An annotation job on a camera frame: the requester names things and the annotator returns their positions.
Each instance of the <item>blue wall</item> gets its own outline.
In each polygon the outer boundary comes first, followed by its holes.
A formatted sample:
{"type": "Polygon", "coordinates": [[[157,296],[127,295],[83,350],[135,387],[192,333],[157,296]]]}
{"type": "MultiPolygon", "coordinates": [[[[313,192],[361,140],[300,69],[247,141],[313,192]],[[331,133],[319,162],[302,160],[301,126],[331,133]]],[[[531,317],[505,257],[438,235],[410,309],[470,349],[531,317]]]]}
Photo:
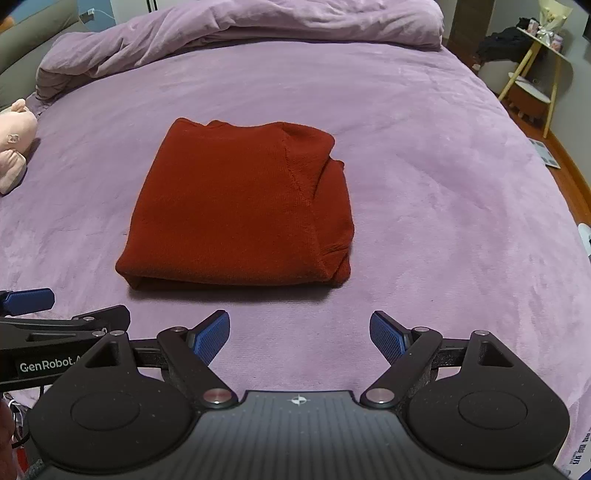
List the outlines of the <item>blue wall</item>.
{"type": "MultiPolygon", "coordinates": [[[[26,17],[43,10],[57,0],[25,0],[11,13],[16,22],[24,20],[26,17]]],[[[113,16],[111,2],[109,0],[78,0],[78,11],[83,14],[91,8],[107,12],[113,16]]],[[[86,23],[88,29],[98,32],[115,25],[115,20],[107,17],[101,12],[95,12],[95,19],[86,23]]]]}

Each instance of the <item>human hand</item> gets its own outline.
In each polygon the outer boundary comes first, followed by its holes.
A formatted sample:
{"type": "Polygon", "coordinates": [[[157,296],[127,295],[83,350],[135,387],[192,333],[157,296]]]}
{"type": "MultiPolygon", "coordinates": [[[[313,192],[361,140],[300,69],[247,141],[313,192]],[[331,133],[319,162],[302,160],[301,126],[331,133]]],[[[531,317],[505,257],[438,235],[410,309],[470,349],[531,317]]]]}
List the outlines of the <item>human hand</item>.
{"type": "Polygon", "coordinates": [[[0,480],[15,480],[17,468],[12,460],[12,412],[0,397],[0,480]]]}

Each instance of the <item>baseboard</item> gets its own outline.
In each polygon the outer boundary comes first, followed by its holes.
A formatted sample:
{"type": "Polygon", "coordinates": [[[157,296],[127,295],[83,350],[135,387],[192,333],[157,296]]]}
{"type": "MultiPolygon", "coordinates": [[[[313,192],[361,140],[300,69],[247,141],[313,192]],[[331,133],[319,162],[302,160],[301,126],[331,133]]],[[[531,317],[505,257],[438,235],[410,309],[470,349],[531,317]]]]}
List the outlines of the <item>baseboard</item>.
{"type": "Polygon", "coordinates": [[[548,141],[551,142],[553,147],[560,152],[562,160],[561,167],[565,168],[569,172],[571,178],[573,179],[575,185],[577,186],[579,192],[585,200],[585,203],[591,210],[591,189],[589,188],[587,181],[583,177],[583,174],[577,167],[577,164],[574,162],[572,157],[563,147],[562,143],[560,143],[560,140],[558,140],[556,135],[552,133],[552,131],[548,133],[548,141]]]}

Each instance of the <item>pink plush toy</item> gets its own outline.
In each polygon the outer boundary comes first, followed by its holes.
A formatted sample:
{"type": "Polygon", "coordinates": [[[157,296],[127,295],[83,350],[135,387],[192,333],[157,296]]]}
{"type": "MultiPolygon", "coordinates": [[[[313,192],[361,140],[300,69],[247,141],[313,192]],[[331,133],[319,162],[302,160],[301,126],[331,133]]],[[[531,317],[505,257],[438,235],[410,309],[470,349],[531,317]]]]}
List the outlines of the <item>pink plush toy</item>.
{"type": "Polygon", "coordinates": [[[23,156],[37,133],[37,117],[22,98],[0,112],[0,193],[6,195],[27,171],[23,156]]]}

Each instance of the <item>rumpled blanket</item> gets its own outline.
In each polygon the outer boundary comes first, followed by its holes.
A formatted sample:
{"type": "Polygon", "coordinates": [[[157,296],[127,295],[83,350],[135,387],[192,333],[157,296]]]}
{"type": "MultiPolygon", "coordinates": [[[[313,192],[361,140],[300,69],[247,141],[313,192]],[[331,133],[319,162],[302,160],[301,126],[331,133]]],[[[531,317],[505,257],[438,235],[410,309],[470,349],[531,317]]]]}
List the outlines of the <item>rumpled blanket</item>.
{"type": "Polygon", "coordinates": [[[177,119],[139,194],[117,272],[146,290],[341,285],[353,220],[334,144],[303,125],[177,119]]]}
{"type": "Polygon", "coordinates": [[[185,47],[244,38],[376,41],[440,48],[433,0],[199,0],[53,44],[37,72],[37,100],[134,69],[185,47]]]}

